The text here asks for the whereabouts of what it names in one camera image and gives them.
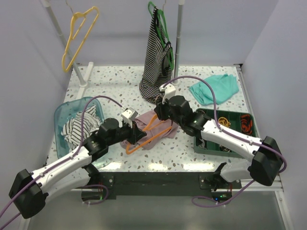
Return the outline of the pink tank top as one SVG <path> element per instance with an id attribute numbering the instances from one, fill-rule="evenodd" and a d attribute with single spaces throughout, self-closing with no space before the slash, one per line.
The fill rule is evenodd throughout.
<path id="1" fill-rule="evenodd" d="M 137 123 L 137 126 L 139 129 L 143 130 L 150 122 L 151 118 L 156 115 L 156 113 L 151 110 L 149 112 L 146 112 L 142 115 L 139 115 L 138 117 L 136 117 L 134 119 L 134 121 Z M 159 123 L 162 120 L 155 120 L 152 123 L 152 126 L 155 126 L 157 123 Z M 154 135 L 160 133 L 161 131 L 165 130 L 166 128 L 168 128 L 169 126 L 172 125 L 172 129 L 166 133 L 164 133 L 163 135 L 159 136 L 157 139 L 153 140 L 152 142 L 148 143 L 147 145 L 145 145 L 144 147 L 140 148 L 143 150 L 151 150 L 161 139 L 163 138 L 174 138 L 176 133 L 177 133 L 177 129 L 178 129 L 178 125 L 173 122 L 172 120 L 168 119 L 166 120 L 165 123 L 160 124 L 158 127 L 153 128 L 150 131 L 145 131 L 147 133 L 147 136 L 145 136 L 144 138 L 142 138 L 141 140 L 139 140 L 136 144 L 132 145 L 130 144 L 128 141 L 122 141 L 120 143 L 121 147 L 123 149 L 126 149 L 127 144 L 130 144 L 130 150 L 137 147 L 138 145 L 142 144 L 143 142 L 147 141 L 149 138 L 153 137 Z"/>

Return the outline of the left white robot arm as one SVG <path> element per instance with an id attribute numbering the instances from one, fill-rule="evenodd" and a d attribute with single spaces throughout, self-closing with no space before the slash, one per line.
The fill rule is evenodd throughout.
<path id="1" fill-rule="evenodd" d="M 46 202 L 55 194 L 64 193 L 76 187 L 94 188 L 99 184 L 99 176 L 86 169 L 95 160 L 108 153 L 109 146 L 128 141 L 137 143 L 146 132 L 137 127 L 108 118 L 97 131 L 86 138 L 81 147 L 50 165 L 29 172 L 27 169 L 17 173 L 9 191 L 9 197 L 24 219 L 38 214 Z"/>

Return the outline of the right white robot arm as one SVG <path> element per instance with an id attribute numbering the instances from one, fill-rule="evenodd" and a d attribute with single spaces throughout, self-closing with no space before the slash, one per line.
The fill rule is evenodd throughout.
<path id="1" fill-rule="evenodd" d="M 187 135 L 219 144 L 244 158 L 235 166 L 226 162 L 220 164 L 213 177 L 214 184 L 219 188 L 241 179 L 252 179 L 261 185 L 271 186 L 286 167 L 275 139 L 269 136 L 260 139 L 227 128 L 200 110 L 193 111 L 183 96 L 165 100 L 158 97 L 154 111 L 160 120 L 170 119 Z"/>

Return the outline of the orange hanger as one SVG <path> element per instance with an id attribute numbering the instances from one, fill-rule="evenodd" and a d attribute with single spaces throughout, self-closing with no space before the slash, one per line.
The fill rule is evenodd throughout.
<path id="1" fill-rule="evenodd" d="M 158 116 L 157 116 L 157 115 L 154 115 L 154 116 L 151 118 L 149 124 L 143 129 L 143 131 L 150 131 L 150 130 L 152 130 L 153 128 L 158 127 L 160 124 L 166 122 L 166 120 L 165 120 L 165 121 L 160 121 L 160 122 L 157 123 L 155 126 L 152 126 L 152 123 L 153 123 L 155 120 L 157 120 L 157 119 L 158 119 Z M 157 139 L 159 136 L 161 136 L 161 135 L 163 135 L 164 133 L 170 131 L 171 129 L 172 129 L 172 125 L 169 126 L 168 128 L 166 128 L 165 130 L 161 131 L 160 133 L 154 135 L 153 137 L 149 138 L 147 141 L 143 142 L 142 144 L 138 145 L 137 147 L 135 147 L 135 148 L 133 148 L 133 149 L 131 149 L 131 150 L 130 150 L 130 144 L 127 144 L 127 146 L 126 146 L 126 154 L 127 154 L 127 155 L 132 154 L 133 152 L 135 152 L 135 151 L 138 150 L 139 148 L 144 147 L 145 145 L 147 145 L 148 143 L 150 143 L 150 142 L 152 142 L 153 140 Z"/>

